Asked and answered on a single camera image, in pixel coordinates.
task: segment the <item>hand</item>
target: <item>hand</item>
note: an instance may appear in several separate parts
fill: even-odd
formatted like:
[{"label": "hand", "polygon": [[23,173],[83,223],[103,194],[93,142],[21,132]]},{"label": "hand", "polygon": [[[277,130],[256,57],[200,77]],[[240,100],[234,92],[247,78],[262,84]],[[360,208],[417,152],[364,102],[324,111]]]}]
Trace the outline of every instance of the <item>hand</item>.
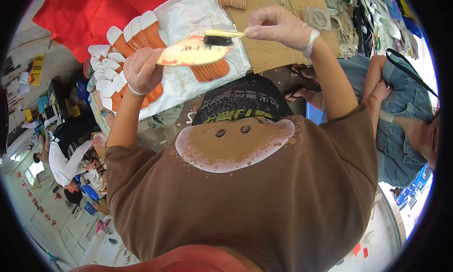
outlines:
[{"label": "hand", "polygon": [[372,96],[376,96],[382,103],[389,95],[392,93],[392,89],[390,87],[386,87],[386,83],[384,79],[381,79],[376,87],[374,88],[373,92],[371,93]]},{"label": "hand", "polygon": [[94,168],[94,161],[90,162],[90,163],[85,167],[85,170],[86,170],[86,171],[89,171],[89,170],[91,170],[91,169],[93,169],[93,168]]},{"label": "hand", "polygon": [[100,144],[102,142],[102,138],[101,137],[93,138],[91,142],[93,143],[93,145]]},{"label": "hand", "polygon": [[278,5],[253,11],[244,32],[250,39],[280,42],[301,51],[306,58],[310,58],[313,42],[320,35],[319,31]]},{"label": "hand", "polygon": [[161,53],[161,48],[145,47],[126,59],[124,76],[134,94],[147,95],[162,81],[164,66],[156,65]]}]

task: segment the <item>paintbrush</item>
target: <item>paintbrush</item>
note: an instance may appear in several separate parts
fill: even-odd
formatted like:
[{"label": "paintbrush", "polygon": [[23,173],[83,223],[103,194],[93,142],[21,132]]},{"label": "paintbrush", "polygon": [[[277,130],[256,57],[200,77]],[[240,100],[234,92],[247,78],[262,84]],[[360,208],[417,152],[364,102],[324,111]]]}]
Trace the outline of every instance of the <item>paintbrush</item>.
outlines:
[{"label": "paintbrush", "polygon": [[232,46],[233,37],[245,37],[244,32],[224,31],[220,29],[206,29],[203,43],[212,46]]}]

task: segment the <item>brush bristles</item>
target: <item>brush bristles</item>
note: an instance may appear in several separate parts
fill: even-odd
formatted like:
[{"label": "brush bristles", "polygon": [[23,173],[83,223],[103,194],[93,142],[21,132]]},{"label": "brush bristles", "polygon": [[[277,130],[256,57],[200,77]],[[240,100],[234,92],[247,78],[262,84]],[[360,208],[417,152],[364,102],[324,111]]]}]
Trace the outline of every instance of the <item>brush bristles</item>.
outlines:
[{"label": "brush bristles", "polygon": [[203,43],[208,46],[232,46],[233,40],[231,37],[205,35]]}]

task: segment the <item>brown t-shirt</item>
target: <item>brown t-shirt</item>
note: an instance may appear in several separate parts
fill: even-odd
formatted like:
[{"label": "brown t-shirt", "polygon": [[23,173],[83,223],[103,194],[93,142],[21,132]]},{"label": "brown t-shirt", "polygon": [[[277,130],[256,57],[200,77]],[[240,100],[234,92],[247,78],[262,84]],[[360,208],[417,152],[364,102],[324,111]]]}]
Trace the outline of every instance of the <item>brown t-shirt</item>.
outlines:
[{"label": "brown t-shirt", "polygon": [[206,244],[266,272],[327,271],[360,241],[377,190],[364,105],[320,127],[300,115],[191,126],[159,154],[105,157],[115,228],[142,261]]},{"label": "brown t-shirt", "polygon": [[41,152],[41,161],[46,164],[49,163],[49,152],[46,149],[43,149]]}]

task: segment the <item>scissors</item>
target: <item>scissors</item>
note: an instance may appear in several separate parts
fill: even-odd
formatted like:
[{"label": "scissors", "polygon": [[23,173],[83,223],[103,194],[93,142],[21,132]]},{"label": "scissors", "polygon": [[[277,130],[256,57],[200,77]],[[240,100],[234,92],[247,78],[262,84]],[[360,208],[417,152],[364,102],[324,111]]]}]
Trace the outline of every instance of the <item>scissors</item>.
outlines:
[{"label": "scissors", "polygon": [[375,34],[374,37],[376,40],[376,49],[380,50],[381,49],[381,38],[377,34]]}]

